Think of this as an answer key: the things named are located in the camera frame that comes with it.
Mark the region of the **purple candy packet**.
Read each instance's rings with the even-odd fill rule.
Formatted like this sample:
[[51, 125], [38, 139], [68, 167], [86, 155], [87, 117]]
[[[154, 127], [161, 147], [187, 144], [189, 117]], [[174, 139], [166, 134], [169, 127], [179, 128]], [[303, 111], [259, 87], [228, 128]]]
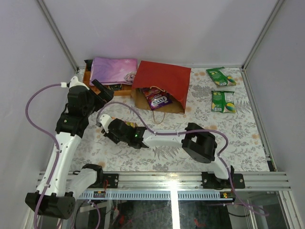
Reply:
[[141, 92], [144, 94], [151, 110], [156, 110], [173, 103], [170, 95], [158, 88], [142, 88]]

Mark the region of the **red paper bag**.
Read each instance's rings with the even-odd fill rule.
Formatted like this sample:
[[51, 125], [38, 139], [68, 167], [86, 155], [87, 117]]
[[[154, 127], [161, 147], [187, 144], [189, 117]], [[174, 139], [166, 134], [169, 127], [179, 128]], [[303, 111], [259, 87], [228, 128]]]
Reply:
[[170, 95], [173, 103], [156, 111], [184, 114], [190, 84], [191, 68], [172, 64], [141, 61], [135, 75], [131, 97], [137, 108], [150, 110], [142, 88], [156, 88]]

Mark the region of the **green snack packet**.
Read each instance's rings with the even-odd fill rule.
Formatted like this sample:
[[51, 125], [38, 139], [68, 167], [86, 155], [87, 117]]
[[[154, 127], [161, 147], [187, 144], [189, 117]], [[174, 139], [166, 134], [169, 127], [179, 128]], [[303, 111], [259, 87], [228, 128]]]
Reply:
[[212, 81], [218, 86], [235, 86], [236, 81], [232, 76], [225, 75], [222, 70], [224, 67], [210, 68], [206, 72], [212, 79]]
[[211, 91], [211, 111], [219, 113], [236, 113], [233, 91]]

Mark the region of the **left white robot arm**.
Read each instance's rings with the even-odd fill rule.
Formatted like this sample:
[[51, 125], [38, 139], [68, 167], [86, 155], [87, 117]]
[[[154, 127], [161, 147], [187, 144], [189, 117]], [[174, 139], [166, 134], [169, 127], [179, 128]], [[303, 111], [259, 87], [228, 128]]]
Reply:
[[86, 84], [78, 81], [76, 76], [69, 83], [62, 82], [59, 86], [67, 87], [67, 103], [55, 128], [56, 134], [32, 126], [47, 134], [54, 141], [54, 148], [36, 191], [27, 193], [25, 203], [34, 211], [34, 217], [48, 216], [68, 219], [72, 215], [76, 199], [90, 186], [100, 188], [104, 185], [102, 166], [86, 164], [80, 173], [66, 184], [71, 161], [89, 124], [89, 116], [103, 108], [112, 100], [114, 92], [107, 89], [97, 80], [93, 85], [99, 89], [96, 94]]

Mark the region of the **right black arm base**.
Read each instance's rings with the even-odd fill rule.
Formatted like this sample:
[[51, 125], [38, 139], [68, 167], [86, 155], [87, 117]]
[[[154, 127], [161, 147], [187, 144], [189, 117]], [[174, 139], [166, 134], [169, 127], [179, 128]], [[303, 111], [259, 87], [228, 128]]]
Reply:
[[[240, 173], [235, 173], [234, 167], [230, 166], [230, 176], [234, 188], [245, 189], [244, 176]], [[213, 173], [202, 172], [202, 186], [203, 188], [222, 190], [224, 188], [232, 188], [229, 178], [220, 179]]]

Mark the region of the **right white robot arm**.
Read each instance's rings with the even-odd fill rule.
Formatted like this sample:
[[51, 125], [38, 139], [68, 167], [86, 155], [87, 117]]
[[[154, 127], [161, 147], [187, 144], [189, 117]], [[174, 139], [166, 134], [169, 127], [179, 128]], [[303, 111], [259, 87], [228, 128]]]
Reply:
[[228, 188], [234, 183], [231, 169], [215, 155], [217, 143], [212, 130], [203, 129], [195, 123], [189, 123], [185, 129], [176, 131], [151, 130], [145, 126], [129, 125], [105, 114], [99, 118], [99, 124], [104, 130], [104, 136], [116, 144], [124, 142], [135, 149], [160, 146], [182, 148], [193, 160], [211, 164], [220, 187]]

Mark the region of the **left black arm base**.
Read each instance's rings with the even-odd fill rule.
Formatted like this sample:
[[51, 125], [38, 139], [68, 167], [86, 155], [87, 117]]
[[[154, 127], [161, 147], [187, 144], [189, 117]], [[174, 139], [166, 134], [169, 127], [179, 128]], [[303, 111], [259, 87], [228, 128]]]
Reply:
[[95, 188], [116, 189], [119, 184], [119, 174], [103, 174], [97, 178], [97, 182], [93, 185]]

